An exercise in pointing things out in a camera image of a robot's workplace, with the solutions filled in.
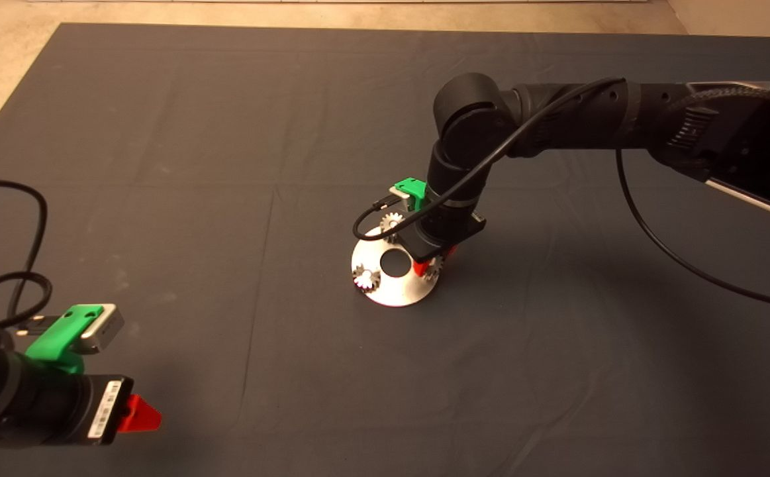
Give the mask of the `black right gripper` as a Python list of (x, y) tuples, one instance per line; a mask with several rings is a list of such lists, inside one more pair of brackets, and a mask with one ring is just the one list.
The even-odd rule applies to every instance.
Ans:
[(397, 233), (397, 242), (412, 257), (412, 271), (424, 277), (430, 259), (448, 259), (457, 246), (480, 233), (487, 220), (471, 211), (433, 211)]

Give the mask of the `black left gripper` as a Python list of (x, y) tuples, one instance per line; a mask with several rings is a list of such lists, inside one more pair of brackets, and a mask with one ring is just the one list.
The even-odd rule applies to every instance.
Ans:
[(109, 446), (118, 433), (160, 429), (163, 415), (142, 396), (131, 394), (134, 380), (124, 375), (82, 375), (73, 443)]

